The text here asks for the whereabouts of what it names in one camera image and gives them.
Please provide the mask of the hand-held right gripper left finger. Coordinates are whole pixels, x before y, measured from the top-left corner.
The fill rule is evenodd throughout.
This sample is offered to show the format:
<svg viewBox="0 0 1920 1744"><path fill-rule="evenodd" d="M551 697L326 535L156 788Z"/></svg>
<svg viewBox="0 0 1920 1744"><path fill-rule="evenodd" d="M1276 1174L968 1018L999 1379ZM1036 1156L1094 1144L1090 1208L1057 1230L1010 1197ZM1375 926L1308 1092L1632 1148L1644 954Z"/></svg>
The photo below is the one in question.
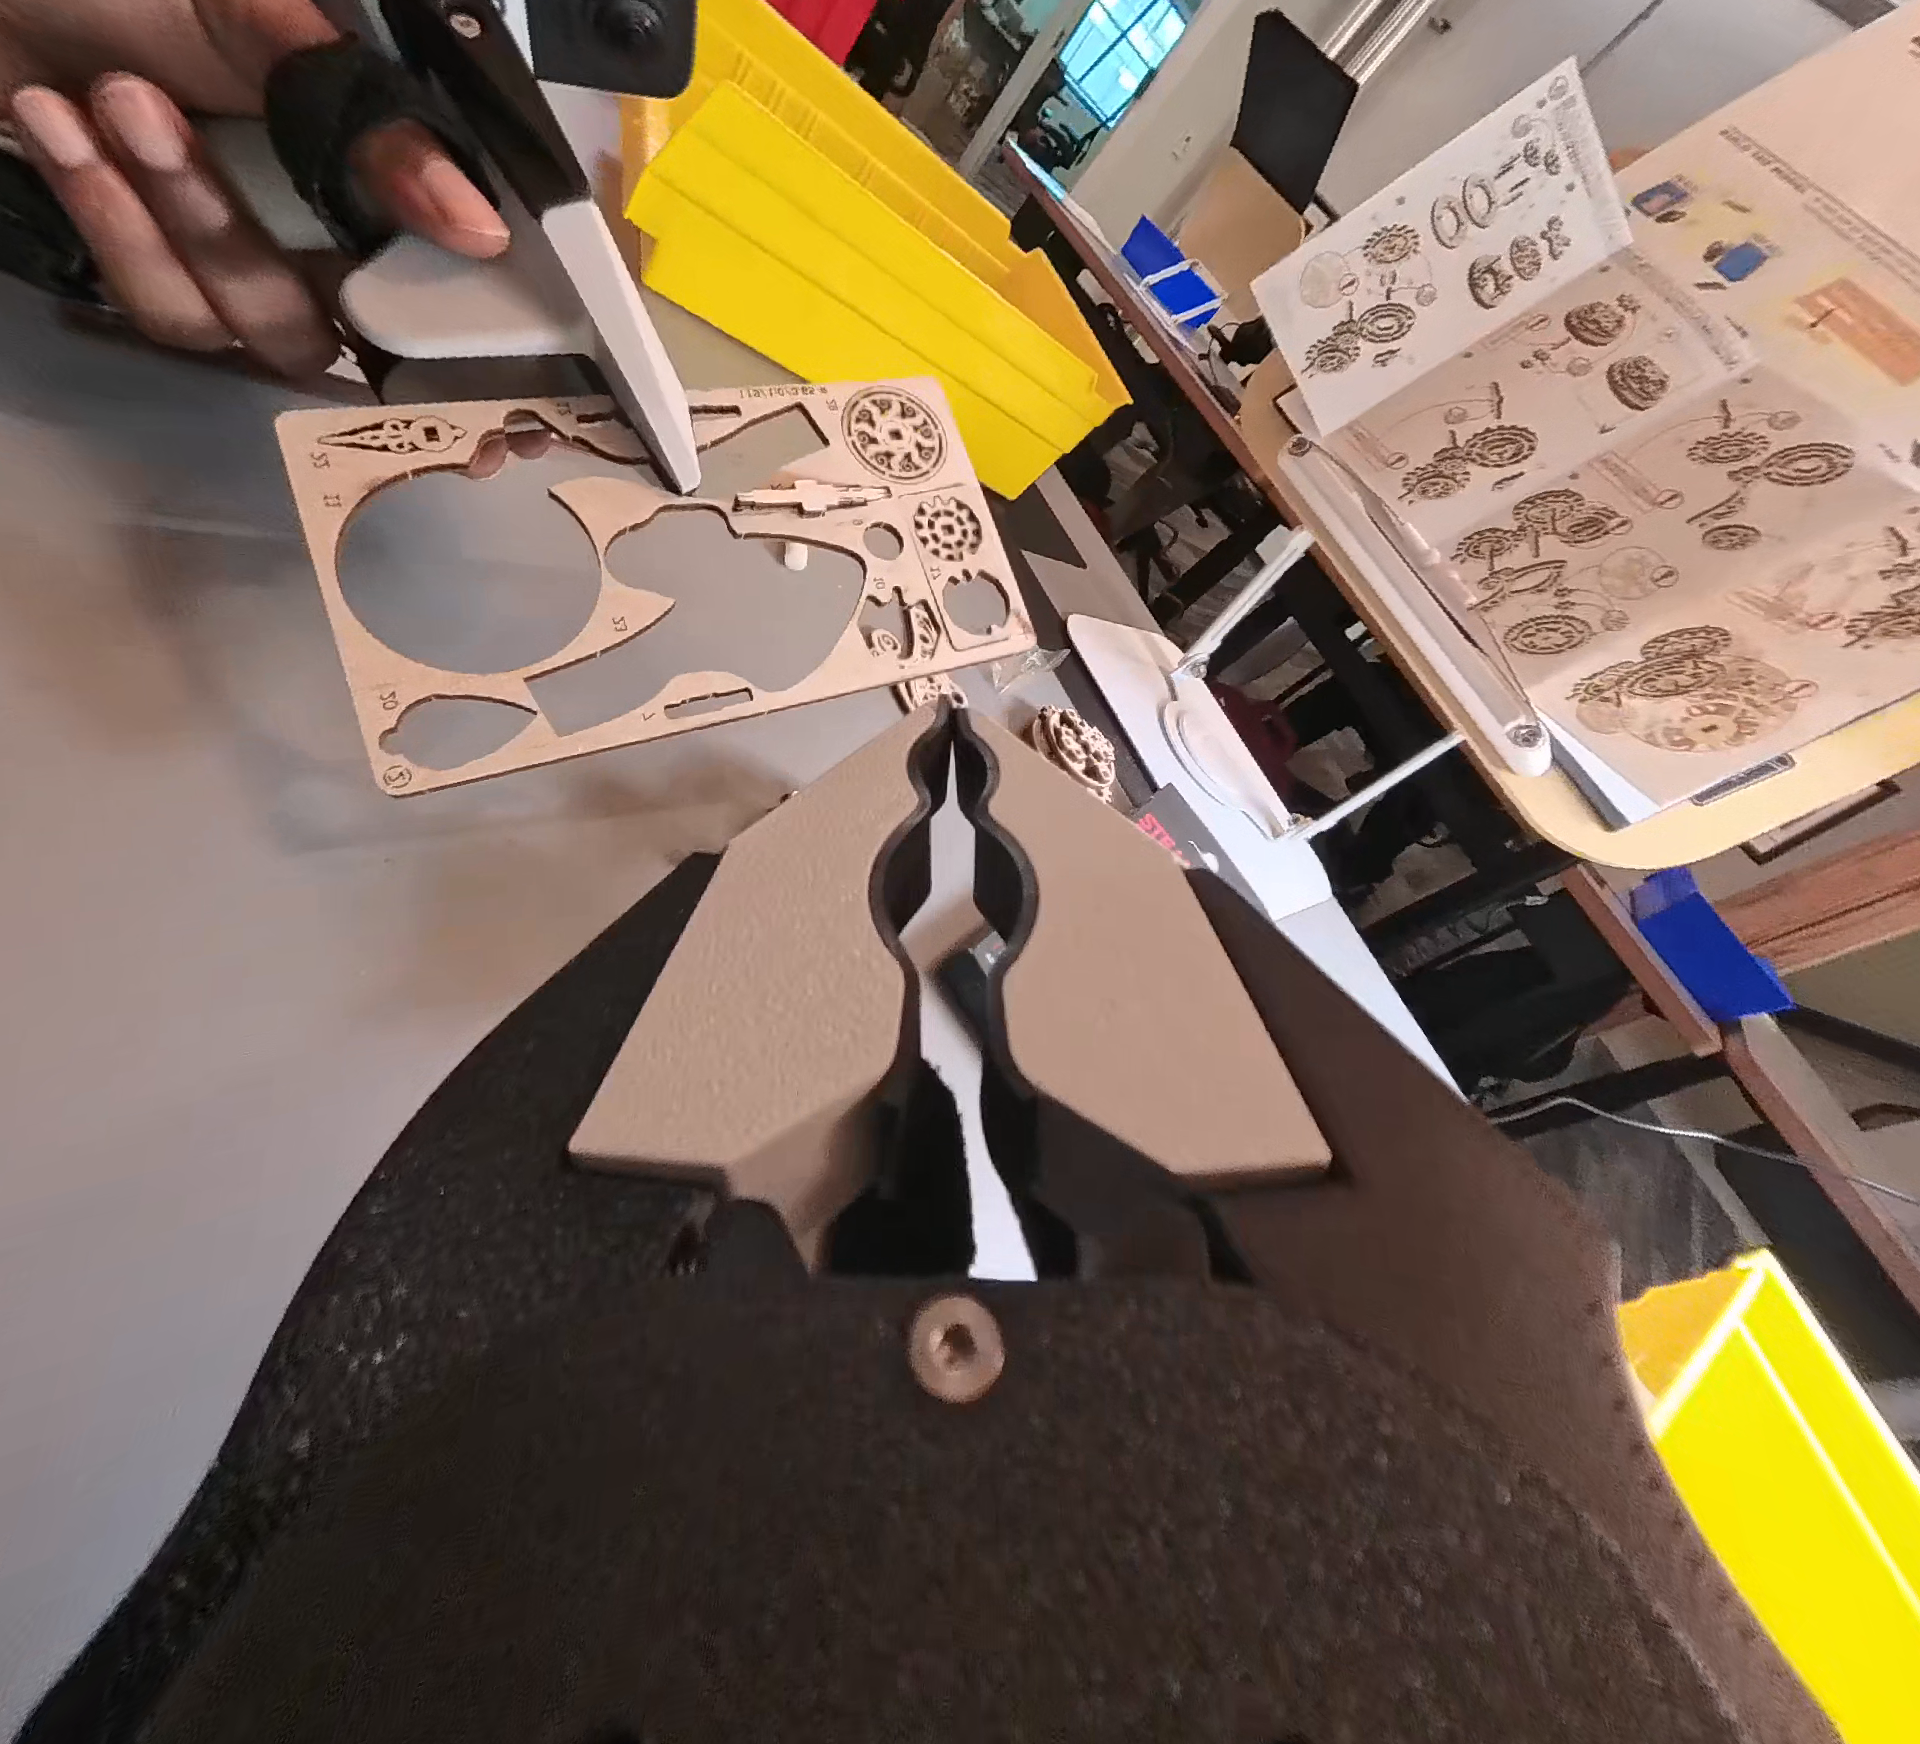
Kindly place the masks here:
<svg viewBox="0 0 1920 1744"><path fill-rule="evenodd" d="M576 1165L765 1204L812 1265L954 1268L954 1104L902 942L952 734L952 703L917 710L718 853Z"/></svg>

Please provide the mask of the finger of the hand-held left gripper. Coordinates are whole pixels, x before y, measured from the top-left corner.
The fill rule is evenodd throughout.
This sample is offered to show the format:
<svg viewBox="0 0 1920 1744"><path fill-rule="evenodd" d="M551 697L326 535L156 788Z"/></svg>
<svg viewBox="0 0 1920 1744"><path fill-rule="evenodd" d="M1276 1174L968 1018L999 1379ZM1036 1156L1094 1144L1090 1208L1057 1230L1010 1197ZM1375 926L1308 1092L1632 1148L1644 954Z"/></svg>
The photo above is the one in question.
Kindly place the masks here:
<svg viewBox="0 0 1920 1744"><path fill-rule="evenodd" d="M692 495L703 467L684 385L611 226L593 197L579 197L542 210L539 233L587 311L593 360L603 380L664 483L678 495Z"/></svg>

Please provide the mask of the white book stand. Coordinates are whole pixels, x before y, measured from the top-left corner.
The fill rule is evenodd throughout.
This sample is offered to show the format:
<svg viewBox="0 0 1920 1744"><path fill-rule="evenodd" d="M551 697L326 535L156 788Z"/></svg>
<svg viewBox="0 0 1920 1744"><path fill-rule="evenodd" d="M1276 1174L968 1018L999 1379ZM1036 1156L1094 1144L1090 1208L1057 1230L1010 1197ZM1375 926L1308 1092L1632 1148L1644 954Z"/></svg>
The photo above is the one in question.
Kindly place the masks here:
<svg viewBox="0 0 1920 1744"><path fill-rule="evenodd" d="M1298 520L1258 546L1262 570L1245 606L1270 597L1285 570L1328 573L1411 683L1439 726L1414 734L1416 751L1385 779L1320 819L1293 815L1252 761L1200 677L1202 654L1183 654L1159 628L1092 615L1068 616L1068 641L1131 741L1154 789L1175 786L1195 801L1213 849L1257 879L1264 853L1302 843L1349 818L1387 788L1439 763L1465 761L1499 808L1531 836L1576 861L1620 868L1694 864L1737 847L1769 825L1821 818L1846 795L1916 768L1916 700L1841 726L1805 744L1792 771L1750 775L1707 803L1680 800L1654 818L1608 828L1560 768L1549 726L1523 714L1510 670L1467 619L1444 561L1423 549L1371 491L1304 436L1282 429L1247 447L1274 510Z"/></svg>

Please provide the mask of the tan chair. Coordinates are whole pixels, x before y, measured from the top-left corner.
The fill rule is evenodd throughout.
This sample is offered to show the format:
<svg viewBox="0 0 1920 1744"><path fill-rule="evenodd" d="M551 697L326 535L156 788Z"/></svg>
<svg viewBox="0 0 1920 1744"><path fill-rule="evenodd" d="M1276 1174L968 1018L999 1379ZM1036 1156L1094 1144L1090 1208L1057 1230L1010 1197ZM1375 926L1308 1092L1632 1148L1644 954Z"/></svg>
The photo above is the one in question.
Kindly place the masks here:
<svg viewBox="0 0 1920 1744"><path fill-rule="evenodd" d="M1220 315L1228 322L1258 315L1252 280L1306 237L1308 222L1232 147L1219 155L1173 231L1187 261L1220 294Z"/></svg>

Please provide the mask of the small wooden axle pin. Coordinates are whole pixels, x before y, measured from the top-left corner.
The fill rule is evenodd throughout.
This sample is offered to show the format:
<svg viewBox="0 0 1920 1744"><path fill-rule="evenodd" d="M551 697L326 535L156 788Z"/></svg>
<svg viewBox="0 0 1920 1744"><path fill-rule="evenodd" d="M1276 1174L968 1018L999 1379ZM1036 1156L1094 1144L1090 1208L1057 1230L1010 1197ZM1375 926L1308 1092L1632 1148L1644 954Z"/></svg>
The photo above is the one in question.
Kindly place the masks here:
<svg viewBox="0 0 1920 1744"><path fill-rule="evenodd" d="M825 479L794 476L785 483L737 493L733 510L750 515L794 513L796 517L825 517L836 510L867 508L894 499L885 484L851 484Z"/></svg>

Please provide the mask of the large folded instruction sheet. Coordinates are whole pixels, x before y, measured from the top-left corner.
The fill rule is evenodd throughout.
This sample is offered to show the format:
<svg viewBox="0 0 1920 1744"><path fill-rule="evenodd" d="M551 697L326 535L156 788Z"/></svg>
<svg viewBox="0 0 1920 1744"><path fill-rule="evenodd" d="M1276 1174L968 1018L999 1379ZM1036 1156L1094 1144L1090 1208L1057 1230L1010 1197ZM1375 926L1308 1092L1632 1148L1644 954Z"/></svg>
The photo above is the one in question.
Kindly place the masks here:
<svg viewBox="0 0 1920 1744"><path fill-rule="evenodd" d="M1916 144L1907 2L1647 148L1624 249L1326 440L1624 801L1916 693Z"/></svg>

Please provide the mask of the small round wooden gear stack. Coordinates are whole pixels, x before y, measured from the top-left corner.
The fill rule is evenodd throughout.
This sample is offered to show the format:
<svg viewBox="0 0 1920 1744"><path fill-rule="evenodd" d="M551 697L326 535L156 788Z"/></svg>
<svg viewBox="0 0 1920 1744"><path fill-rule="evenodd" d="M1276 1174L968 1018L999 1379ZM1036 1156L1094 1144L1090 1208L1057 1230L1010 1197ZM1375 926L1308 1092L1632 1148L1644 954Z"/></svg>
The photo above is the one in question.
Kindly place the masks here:
<svg viewBox="0 0 1920 1744"><path fill-rule="evenodd" d="M1042 706L1034 711L1027 741L1055 770L1068 774L1103 803L1117 793L1117 747L1090 721L1070 707Z"/></svg>

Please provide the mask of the wooden puzzle sheet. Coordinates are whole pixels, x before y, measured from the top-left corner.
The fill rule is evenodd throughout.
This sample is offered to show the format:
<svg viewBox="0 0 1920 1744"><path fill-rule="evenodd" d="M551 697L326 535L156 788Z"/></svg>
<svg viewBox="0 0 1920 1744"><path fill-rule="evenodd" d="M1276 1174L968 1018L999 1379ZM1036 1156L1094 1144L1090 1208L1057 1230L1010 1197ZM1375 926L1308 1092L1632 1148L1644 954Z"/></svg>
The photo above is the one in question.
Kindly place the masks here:
<svg viewBox="0 0 1920 1744"><path fill-rule="evenodd" d="M983 484L934 380L714 387L703 467L662 488L609 401L508 396L275 420L371 779L392 800L710 723L885 691L1036 645ZM733 510L794 476L885 484L825 517ZM808 546L804 573L782 542ZM897 589L946 628L875 660Z"/></svg>

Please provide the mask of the black flat panel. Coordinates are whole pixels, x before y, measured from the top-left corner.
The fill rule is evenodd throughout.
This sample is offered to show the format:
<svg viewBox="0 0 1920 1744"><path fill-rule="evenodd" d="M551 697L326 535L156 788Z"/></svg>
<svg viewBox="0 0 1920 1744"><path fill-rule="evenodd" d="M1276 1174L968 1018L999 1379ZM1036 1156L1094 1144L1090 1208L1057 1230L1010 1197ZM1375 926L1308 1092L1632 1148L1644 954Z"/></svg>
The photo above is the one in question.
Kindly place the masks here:
<svg viewBox="0 0 1920 1744"><path fill-rule="evenodd" d="M1308 215L1358 93L1358 81L1282 10L1264 8L1250 26L1230 147Z"/></svg>

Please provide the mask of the person's left hand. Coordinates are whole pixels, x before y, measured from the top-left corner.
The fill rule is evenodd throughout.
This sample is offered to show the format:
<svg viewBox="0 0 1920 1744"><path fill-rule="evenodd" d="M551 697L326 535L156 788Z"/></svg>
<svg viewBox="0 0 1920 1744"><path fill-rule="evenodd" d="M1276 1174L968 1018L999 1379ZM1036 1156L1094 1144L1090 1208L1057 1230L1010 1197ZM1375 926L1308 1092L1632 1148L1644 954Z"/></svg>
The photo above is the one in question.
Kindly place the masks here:
<svg viewBox="0 0 1920 1744"><path fill-rule="evenodd" d="M190 127L259 119L275 67L333 41L311 0L2 0L3 119L149 340L293 380L333 361L328 308Z"/></svg>

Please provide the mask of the wooden side table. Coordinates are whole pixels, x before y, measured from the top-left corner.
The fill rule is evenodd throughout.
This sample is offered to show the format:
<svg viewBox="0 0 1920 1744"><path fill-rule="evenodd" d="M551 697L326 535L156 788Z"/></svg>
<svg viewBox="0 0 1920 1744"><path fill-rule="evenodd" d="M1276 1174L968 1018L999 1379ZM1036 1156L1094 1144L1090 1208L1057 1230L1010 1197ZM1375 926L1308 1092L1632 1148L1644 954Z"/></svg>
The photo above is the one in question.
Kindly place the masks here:
<svg viewBox="0 0 1920 1744"><path fill-rule="evenodd" d="M1227 414L1216 405L1213 393L1200 380L1198 360L1173 356L1173 334L1151 332L1148 305L1142 286L1123 264L1117 252L1094 247L1096 227L1073 222L1068 215L1068 192L1059 181L1039 167L1017 141L1008 135L1002 143L999 158L1020 195L1020 207L1011 215L1010 231L1020 249L1039 249L1045 253L1065 281L1077 286L1088 270L1092 286L1100 287L1109 299L1103 305L1077 301L1074 308L1094 326L1094 337L1107 348L1121 334L1103 330L1107 318L1125 327L1126 335L1139 334L1154 360L1173 357L1173 368L1164 371L1173 380L1168 390L1176 390L1176 401L1185 408L1188 425L1198 420L1198 429L1209 442L1214 442L1216 456L1232 461L1249 484L1257 484L1258 510L1249 515L1210 557L1220 562L1250 561L1252 544L1280 544L1287 540L1306 542L1306 533L1283 533L1283 510L1276 503L1278 479L1245 468L1252 464L1252 439L1227 439ZM1200 570L1210 557L1197 565L1185 580L1207 589L1216 587L1209 570ZM1280 578L1280 595L1258 598L1252 605L1250 622L1235 622L1227 628L1228 648L1238 655L1258 654L1265 658L1267 643L1283 627L1299 627L1304 638L1324 660L1324 671L1306 695L1321 695L1330 685L1338 688L1334 703L1346 714L1339 721L1358 728L1364 744L1373 757L1392 756L1396 761L1414 757L1416 731L1439 729L1445 710L1433 716L1433 700L1418 683L1407 660L1405 647L1396 648L1397 641L1384 624L1375 630L1370 612L1353 609L1349 592L1331 576L1330 559L1320 546L1312 546L1306 567L1293 567ZM1465 838L1465 858L1473 868L1453 879L1433 892L1409 903L1360 926L1368 948L1381 960L1387 976L1396 980L1402 995L1418 987L1416 995L1428 991L1441 973L1452 973L1455 962L1477 962L1493 957L1512 957L1512 950L1499 952L1493 947L1507 939L1532 940L1519 919L1529 911L1544 911L1554 919L1559 930L1567 935L1567 950L1560 957L1575 969L1585 966L1593 974L1585 984L1568 983L1568 970L1556 984L1538 989L1520 989L1512 969L1499 970L1507 983L1499 989L1489 987L1491 996L1499 996L1510 1023L1499 1028L1499 1044L1493 1044L1487 1032L1493 1031L1495 1011L1482 1007L1471 1024L1480 1037L1471 1037L1464 1018L1464 999L1459 1007L1436 1013L1452 1031L1452 1037L1432 1037L1441 1050L1452 1046L1464 1056L1465 1049L1487 1050L1512 1046L1519 1042L1520 1023L1532 1023L1544 1028L1549 1018L1549 996L1568 1011L1572 996L1582 1001L1600 987L1612 989L1620 1005L1618 1017L1608 1013L1603 1023L1608 1027L1624 1018L1626 1023L1644 1017L1660 1017L1667 1031L1683 1046L1683 1054L1667 1056L1649 1065L1632 1066L1622 1072L1603 1075L1587 1083L1576 1102L1588 1102L1607 1107L1618 1107L1608 1115L1607 1109L1595 1119L1598 1123L1617 1123L1620 1129L1658 1129L1660 1125L1631 1125L1620 1115L1622 1109L1652 1104L1667 1095L1678 1095L1698 1085L1721 1078L1735 1083L1747 1102L1750 1112L1759 1117L1765 1135L1777 1141L1772 1145L1753 1144L1755 1133L1742 1133L1730 1141L1728 1162L1753 1169L1738 1171L1732 1179L1755 1181L1757 1165L1765 1159L1785 1164L1790 1156L1811 1164L1813 1133L1825 1135L1835 1125L1848 1132L1860 1132L1854 1117L1844 1123L1835 1117L1841 1109L1831 1104L1821 1090L1813 1100L1817 1071L1805 1059L1792 1063L1788 1050L1794 1050L1792 1039L1784 1034L1785 1024L1780 1017L1750 1017L1745 1020L1714 1023L1707 1017L1702 1005L1687 995L1680 973L1644 940L1638 922L1632 919L1626 894L1603 879L1598 866L1576 859L1575 853L1552 843L1535 830L1510 803L1495 806L1499 792L1476 771L1459 749L1438 751L1433 763L1414 775L1411 786L1392 786L1385 793L1387 806L1393 792L1405 795L1409 788L1414 812L1426 812L1445 825L1450 839ZM1885 945L1916 936L1916 825L1894 836L1882 836L1850 843L1839 852L1811 861L1799 861L1794 869L1776 872L1763 885L1747 887L1722 903L1714 905L1716 914L1730 928L1732 939L1750 948L1757 959L1772 964L1784 979L1805 974L1815 966L1860 952L1882 948ZM1801 1009L1798 1028L1809 1037L1850 1049L1851 1054L1872 1056L1892 1069L1907 1072L1916 1083L1916 1042L1885 1032L1876 1034L1866 1024L1850 1017L1837 1017ZM1837 1290L1841 1277L1837 1258L1850 1259L1846 1277L1851 1296L1860 1301L1870 1273L1872 1284L1883 1286L1887 1299L1900 1299L1904 1323L1907 1316L1916 1325L1916 1240L1902 1238L1898 1221L1887 1205L1898 1208L1892 1197L1867 1192L1864 1181L1848 1181L1829 1171L1817 1171L1813 1184L1805 1190L1817 1190L1825 1205L1820 1215L1833 1223L1833 1240L1824 1249L1799 1246L1788 1262L1807 1262L1817 1256L1820 1272L1813 1284Z"/></svg>

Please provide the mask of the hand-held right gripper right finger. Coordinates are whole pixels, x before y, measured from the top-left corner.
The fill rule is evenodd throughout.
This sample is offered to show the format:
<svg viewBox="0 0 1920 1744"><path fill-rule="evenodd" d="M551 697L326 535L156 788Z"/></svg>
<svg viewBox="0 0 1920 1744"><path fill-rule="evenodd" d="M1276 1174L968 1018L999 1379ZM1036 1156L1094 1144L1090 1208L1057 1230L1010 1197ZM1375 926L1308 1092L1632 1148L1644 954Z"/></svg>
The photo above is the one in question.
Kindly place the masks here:
<svg viewBox="0 0 1920 1744"><path fill-rule="evenodd" d="M1202 892L999 723L960 716L981 974L979 1119L1036 1272L1207 1272L1216 1205L1331 1145Z"/></svg>

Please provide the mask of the small blue bin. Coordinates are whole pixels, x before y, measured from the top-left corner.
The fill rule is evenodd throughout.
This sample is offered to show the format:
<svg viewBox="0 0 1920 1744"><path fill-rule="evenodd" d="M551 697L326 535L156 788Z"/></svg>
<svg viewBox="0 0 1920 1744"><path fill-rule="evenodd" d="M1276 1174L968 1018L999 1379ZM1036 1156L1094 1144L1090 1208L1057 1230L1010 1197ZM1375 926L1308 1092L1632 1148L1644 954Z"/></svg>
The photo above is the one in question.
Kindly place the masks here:
<svg viewBox="0 0 1920 1744"><path fill-rule="evenodd" d="M1773 966L1737 939L1690 868L1647 874L1626 907L1647 947L1712 1023L1727 1027L1795 1009Z"/></svg>
<svg viewBox="0 0 1920 1744"><path fill-rule="evenodd" d="M1213 278L1151 216L1134 222L1118 256L1180 334L1216 318L1223 294Z"/></svg>

